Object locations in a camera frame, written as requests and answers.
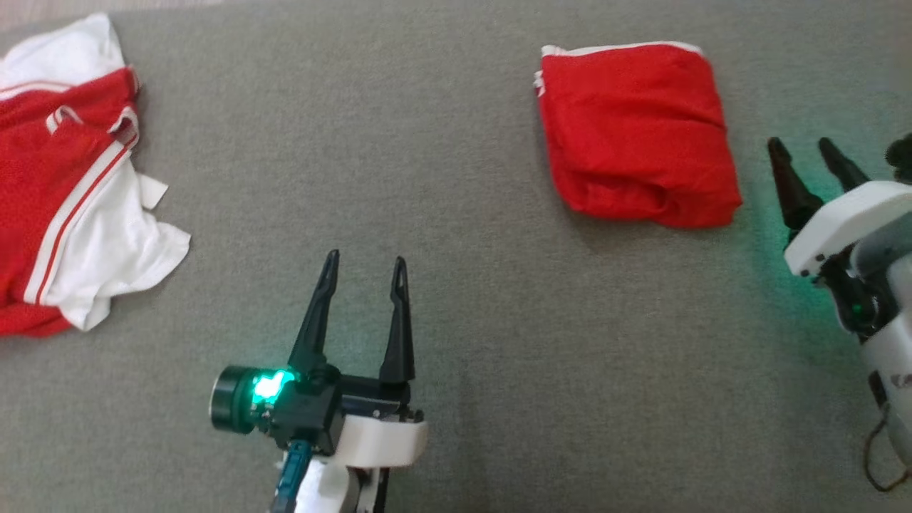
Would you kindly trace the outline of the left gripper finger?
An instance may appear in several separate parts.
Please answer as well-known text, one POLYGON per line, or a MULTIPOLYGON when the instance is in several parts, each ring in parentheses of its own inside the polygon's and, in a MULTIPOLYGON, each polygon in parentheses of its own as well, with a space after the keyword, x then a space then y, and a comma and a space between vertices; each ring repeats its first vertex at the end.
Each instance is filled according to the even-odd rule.
POLYGON ((408 270, 404 257, 394 265, 390 300, 393 311, 385 358, 379 369, 379 380, 385 385, 408 384, 415 377, 413 322, 408 298, 408 270))
POLYGON ((323 345, 328 331, 331 299, 338 286, 339 262, 339 250, 331 250, 323 263, 305 318, 288 357, 288 367, 301 375, 309 374, 326 364, 323 345))

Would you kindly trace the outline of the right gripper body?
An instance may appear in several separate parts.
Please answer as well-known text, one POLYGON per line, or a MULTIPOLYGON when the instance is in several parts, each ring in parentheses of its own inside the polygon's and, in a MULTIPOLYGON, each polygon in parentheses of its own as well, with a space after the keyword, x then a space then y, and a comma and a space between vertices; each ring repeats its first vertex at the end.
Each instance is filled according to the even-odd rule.
POLYGON ((910 309, 911 138, 886 150, 892 180, 824 201, 784 250, 789 271, 825 288, 841 327, 872 337, 910 309))

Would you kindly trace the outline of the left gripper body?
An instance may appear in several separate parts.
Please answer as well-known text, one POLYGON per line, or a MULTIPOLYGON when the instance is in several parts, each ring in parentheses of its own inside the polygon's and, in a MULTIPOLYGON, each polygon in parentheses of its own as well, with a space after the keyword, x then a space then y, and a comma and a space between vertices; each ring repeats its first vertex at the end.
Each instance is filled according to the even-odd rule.
POLYGON ((227 367, 214 382, 209 418, 215 429, 259 431, 285 451, 302 442, 315 457, 361 470, 413 465, 429 444, 429 425, 410 407, 407 383, 342 375, 330 366, 315 378, 227 367))

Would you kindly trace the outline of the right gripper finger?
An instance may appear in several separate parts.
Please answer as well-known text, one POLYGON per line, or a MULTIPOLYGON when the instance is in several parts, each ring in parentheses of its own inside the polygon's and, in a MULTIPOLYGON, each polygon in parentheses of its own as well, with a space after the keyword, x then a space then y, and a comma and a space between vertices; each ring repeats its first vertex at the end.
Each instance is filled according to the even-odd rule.
POLYGON ((870 177, 835 145, 832 139, 824 137, 818 140, 818 149, 830 173, 840 182, 844 192, 870 182, 870 177))
POLYGON ((814 195, 792 166, 792 156, 778 137, 767 140, 773 180, 782 220, 790 232, 800 232, 823 207, 824 201, 814 195))

